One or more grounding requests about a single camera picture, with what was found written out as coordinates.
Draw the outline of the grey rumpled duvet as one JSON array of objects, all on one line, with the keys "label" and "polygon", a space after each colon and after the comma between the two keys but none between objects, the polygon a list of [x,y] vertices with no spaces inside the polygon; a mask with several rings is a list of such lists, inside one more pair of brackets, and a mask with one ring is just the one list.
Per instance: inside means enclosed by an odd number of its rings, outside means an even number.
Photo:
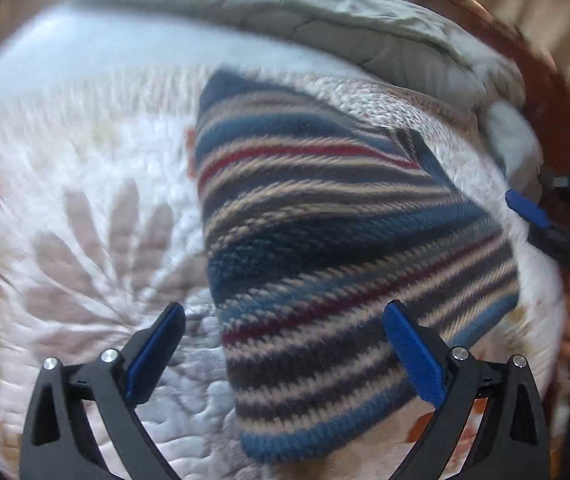
[{"label": "grey rumpled duvet", "polygon": [[474,114],[509,185],[539,198],[542,148],[520,110],[516,64],[459,25],[404,0],[73,0],[166,13],[302,44]]}]

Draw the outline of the striped knitted sweater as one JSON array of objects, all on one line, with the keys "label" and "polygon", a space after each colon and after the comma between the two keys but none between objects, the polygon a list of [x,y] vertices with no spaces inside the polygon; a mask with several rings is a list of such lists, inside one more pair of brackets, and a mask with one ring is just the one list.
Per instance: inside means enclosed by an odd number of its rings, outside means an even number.
[{"label": "striped knitted sweater", "polygon": [[518,301],[500,223],[413,130],[220,70],[194,151],[207,274],[245,453],[317,457],[414,396],[383,328],[402,302],[474,344]]}]

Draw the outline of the dark wooden headboard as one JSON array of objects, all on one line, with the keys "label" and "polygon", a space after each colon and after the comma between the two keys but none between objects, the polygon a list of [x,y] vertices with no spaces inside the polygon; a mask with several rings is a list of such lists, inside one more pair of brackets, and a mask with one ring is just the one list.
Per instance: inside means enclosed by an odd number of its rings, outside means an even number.
[{"label": "dark wooden headboard", "polygon": [[559,174],[570,172],[570,83],[549,55],[535,50],[517,30],[475,0],[412,0],[482,40],[514,61],[522,73],[522,112],[541,144],[544,161]]}]

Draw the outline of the white floral quilted bedspread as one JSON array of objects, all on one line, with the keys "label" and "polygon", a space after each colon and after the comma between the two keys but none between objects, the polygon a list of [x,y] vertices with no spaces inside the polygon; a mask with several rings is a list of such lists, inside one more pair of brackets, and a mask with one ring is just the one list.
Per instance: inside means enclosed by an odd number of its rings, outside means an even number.
[{"label": "white floral quilted bedspread", "polygon": [[67,8],[0,55],[0,474],[18,474],[42,361],[121,347],[170,301],[187,333],[138,411],[186,479],[383,479],[426,422],[414,400],[315,463],[272,468],[242,451],[225,374],[184,132],[218,65],[311,93],[388,128],[419,130],[453,182],[506,230],[520,302],[474,351],[526,356],[547,390],[563,324],[558,269],[509,212],[506,180],[472,114],[383,84],[312,50],[188,18]]}]

